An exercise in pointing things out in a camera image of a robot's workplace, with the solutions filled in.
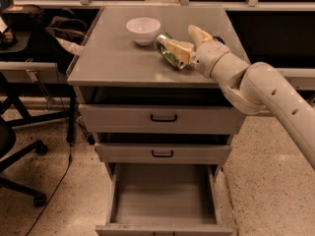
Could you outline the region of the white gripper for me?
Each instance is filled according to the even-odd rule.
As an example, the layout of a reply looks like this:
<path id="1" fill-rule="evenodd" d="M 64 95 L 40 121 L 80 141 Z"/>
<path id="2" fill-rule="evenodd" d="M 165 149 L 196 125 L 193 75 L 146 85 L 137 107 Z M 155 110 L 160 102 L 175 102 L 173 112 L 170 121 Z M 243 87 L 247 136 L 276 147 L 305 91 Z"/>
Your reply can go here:
<path id="1" fill-rule="evenodd" d="M 166 49 L 175 57 L 177 66 L 185 66 L 191 63 L 194 47 L 198 47 L 194 60 L 195 70 L 209 78 L 215 65 L 230 49 L 219 41 L 212 41 L 213 37 L 209 33 L 194 25 L 188 27 L 188 33 L 193 43 L 169 39 Z"/>

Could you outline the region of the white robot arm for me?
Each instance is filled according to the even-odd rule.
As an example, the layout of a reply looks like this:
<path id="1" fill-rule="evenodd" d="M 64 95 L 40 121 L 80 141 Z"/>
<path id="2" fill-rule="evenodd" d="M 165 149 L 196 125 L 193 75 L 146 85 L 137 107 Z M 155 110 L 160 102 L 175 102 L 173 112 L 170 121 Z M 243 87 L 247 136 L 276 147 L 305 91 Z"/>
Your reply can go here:
<path id="1" fill-rule="evenodd" d="M 181 64 L 193 66 L 218 83 L 225 98 L 240 112 L 255 115 L 268 108 L 315 168 L 315 109 L 271 65 L 246 63 L 196 26 L 189 26 L 188 33 L 193 43 L 168 39 L 166 49 Z"/>

